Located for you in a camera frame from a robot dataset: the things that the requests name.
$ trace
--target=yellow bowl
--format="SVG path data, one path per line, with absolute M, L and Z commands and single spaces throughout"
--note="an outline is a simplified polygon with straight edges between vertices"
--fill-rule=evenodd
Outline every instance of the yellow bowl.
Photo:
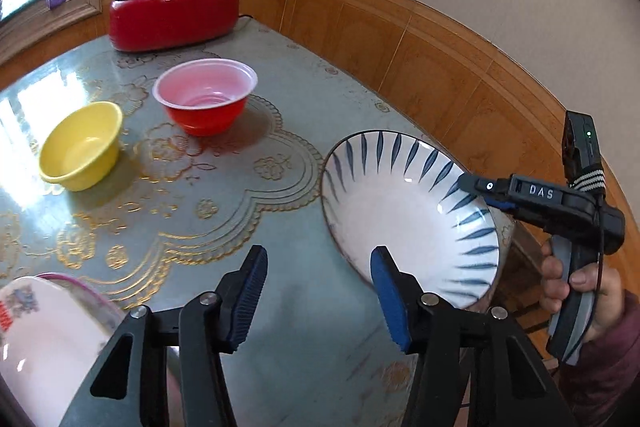
M 118 159 L 122 111 L 94 102 L 71 113 L 47 137 L 40 152 L 40 177 L 68 190 L 97 184 Z

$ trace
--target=hand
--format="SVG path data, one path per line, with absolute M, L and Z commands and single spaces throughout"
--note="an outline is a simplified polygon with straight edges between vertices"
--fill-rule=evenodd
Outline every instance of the hand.
M 542 289 L 544 293 L 540 298 L 540 306 L 555 314 L 560 311 L 562 301 L 569 295 L 569 285 L 562 280 L 562 262 L 552 254 L 551 244 L 547 241 L 542 246 L 542 255 L 546 259 L 542 263 Z M 594 290 L 597 280 L 597 263 L 588 264 L 584 268 L 576 270 L 569 277 L 572 288 L 578 292 Z M 615 268 L 605 265 L 602 270 L 602 282 L 595 314 L 591 326 L 584 336 L 584 341 L 589 342 L 597 339 L 615 325 L 622 317 L 624 306 L 625 296 L 620 274 Z

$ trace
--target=sleeve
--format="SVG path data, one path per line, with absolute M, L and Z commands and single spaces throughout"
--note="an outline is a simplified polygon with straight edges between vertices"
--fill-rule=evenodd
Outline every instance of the sleeve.
M 563 365 L 559 387 L 580 427 L 601 425 L 640 373 L 640 305 L 625 292 L 620 322 L 580 349 L 575 366 Z

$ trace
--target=white bowl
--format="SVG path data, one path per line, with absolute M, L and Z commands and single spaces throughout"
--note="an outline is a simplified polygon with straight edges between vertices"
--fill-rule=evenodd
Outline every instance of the white bowl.
M 0 373 L 36 427 L 58 427 L 109 335 L 63 288 L 21 277 L 0 289 Z
M 322 209 L 343 256 L 371 282 L 371 251 L 388 248 L 398 268 L 458 308 L 494 281 L 498 237 L 481 198 L 459 190 L 462 169 L 412 136 L 366 131 L 327 156 Z
M 101 325 L 102 329 L 107 333 L 107 337 L 113 334 L 126 315 L 114 302 L 75 277 L 63 273 L 42 273 L 38 275 L 38 277 L 55 283 L 68 291 L 82 308 Z M 180 393 L 180 384 L 178 383 L 179 370 L 180 360 L 178 358 L 178 349 L 171 347 L 167 350 L 166 374 L 166 393 L 170 427 L 182 427 L 184 425 L 184 419 L 182 417 L 182 396 Z

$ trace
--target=wooden wall panel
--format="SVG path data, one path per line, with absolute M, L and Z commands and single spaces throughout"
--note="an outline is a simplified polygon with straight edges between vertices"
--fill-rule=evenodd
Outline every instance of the wooden wall panel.
M 408 30 L 380 93 L 442 140 L 480 82 L 473 71 Z
M 342 1 L 293 0 L 292 5 L 283 34 L 315 54 L 326 56 L 323 52 L 338 23 Z
M 104 20 L 101 15 L 95 15 L 41 40 L 0 65 L 0 89 L 13 84 L 18 78 L 30 73 L 48 60 L 104 33 Z
M 0 88 L 108 31 L 103 13 L 0 66 Z M 241 0 L 241 11 L 348 71 L 413 118 L 462 163 L 563 183 L 564 107 L 527 71 L 469 28 L 415 0 Z M 607 201 L 625 213 L 624 247 L 607 257 L 640 293 L 640 232 L 606 166 Z M 530 227 L 539 241 L 546 234 Z
M 324 56 L 370 89 L 378 90 L 401 37 L 402 28 L 345 4 Z
M 488 177 L 530 174 L 540 162 L 536 129 L 487 84 L 466 102 L 442 144 L 471 171 Z

